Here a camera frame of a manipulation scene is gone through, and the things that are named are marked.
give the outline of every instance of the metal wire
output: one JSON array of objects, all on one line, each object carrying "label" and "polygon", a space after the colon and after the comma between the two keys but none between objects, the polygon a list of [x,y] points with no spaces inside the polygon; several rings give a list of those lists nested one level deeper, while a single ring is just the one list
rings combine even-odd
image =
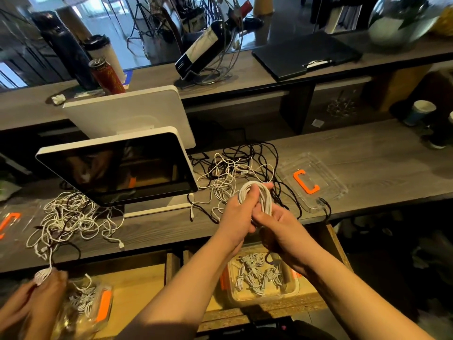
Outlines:
[{"label": "metal wire", "polygon": [[[201,0],[202,3],[205,5],[205,9],[207,10],[206,14],[206,19],[209,20],[211,18],[214,18],[214,20],[222,20],[226,21],[226,17],[224,16],[220,4],[218,3],[217,0]],[[239,2],[237,0],[231,0],[229,2],[228,0],[223,0],[225,4],[231,8],[235,14],[237,12],[240,12],[239,10]],[[233,36],[231,38],[230,43],[227,43],[226,41],[226,27],[224,29],[225,33],[225,43],[224,43],[224,50],[219,54],[217,60],[212,62],[208,67],[204,68],[200,74],[197,74],[193,71],[189,71],[185,77],[182,80],[185,80],[189,75],[194,74],[196,77],[193,79],[193,83],[196,85],[212,85],[213,83],[216,83],[218,81],[222,81],[224,79],[227,79],[231,77],[229,74],[230,71],[233,69],[233,67],[236,64],[237,59],[239,58],[239,54],[241,53],[241,48],[242,48],[242,32],[244,30],[244,24],[242,22],[242,17],[239,16],[239,31],[236,33],[233,33]],[[237,46],[238,49],[234,50],[231,54],[231,60],[228,63],[228,65],[224,65],[224,58],[227,52],[230,50],[232,44],[235,42],[236,39],[236,34],[239,34],[239,45]],[[203,75],[203,72],[210,72],[208,75]]]}]

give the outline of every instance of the yellow object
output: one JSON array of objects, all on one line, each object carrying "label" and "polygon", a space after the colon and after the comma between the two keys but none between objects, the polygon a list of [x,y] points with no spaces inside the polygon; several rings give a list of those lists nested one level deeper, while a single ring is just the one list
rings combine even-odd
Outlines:
[{"label": "yellow object", "polygon": [[453,36],[453,5],[444,9],[431,31],[441,36]]},{"label": "yellow object", "polygon": [[253,15],[269,15],[274,12],[274,0],[255,0],[253,2]]}]

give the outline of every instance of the wooden desk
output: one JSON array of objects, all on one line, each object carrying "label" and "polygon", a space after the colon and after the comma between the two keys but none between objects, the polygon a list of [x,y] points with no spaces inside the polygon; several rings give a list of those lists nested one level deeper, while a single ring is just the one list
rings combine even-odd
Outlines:
[{"label": "wooden desk", "polygon": [[[342,199],[329,201],[333,218],[375,211],[383,206],[453,197],[453,148],[428,149],[413,129],[396,120],[301,135],[273,143],[282,161],[299,153],[311,152],[348,187],[349,191]],[[197,193],[196,199],[206,200],[206,193]],[[24,188],[15,200],[20,209],[26,208],[36,198],[54,198],[57,194],[56,180],[41,181]],[[80,248],[82,258],[93,258],[112,253],[128,255],[129,251],[133,253],[133,250],[152,246],[172,248],[176,247],[173,245],[175,242],[214,234],[217,225],[200,211],[195,210],[194,214],[193,222],[189,220],[188,209],[127,219],[115,233],[115,237],[124,242],[125,253],[119,251],[117,244],[108,243],[100,236],[89,241],[75,237],[73,242]],[[321,213],[305,212],[302,223],[322,219]],[[27,229],[21,233],[12,247],[2,249],[4,257],[0,262],[0,272],[25,268],[36,270],[35,267],[45,265],[32,249],[25,249],[24,240],[30,231]],[[77,258],[78,252],[71,246],[61,247],[54,256],[57,263]]]},{"label": "wooden desk", "polygon": [[[263,66],[252,57],[252,51],[243,51],[232,70],[232,77],[209,86],[193,86],[179,93],[185,107],[225,99],[244,97],[270,91],[289,91],[300,85],[313,85],[385,71],[444,62],[453,59],[451,39],[425,36],[404,52],[382,53],[372,46],[367,32],[336,36],[341,41],[364,52],[363,58],[336,67],[328,67],[306,75],[277,83]],[[174,64],[134,70],[130,91],[173,85],[179,75]],[[0,131],[66,119],[60,106],[46,104],[46,100],[68,88],[76,81],[24,88],[0,94]]]}]

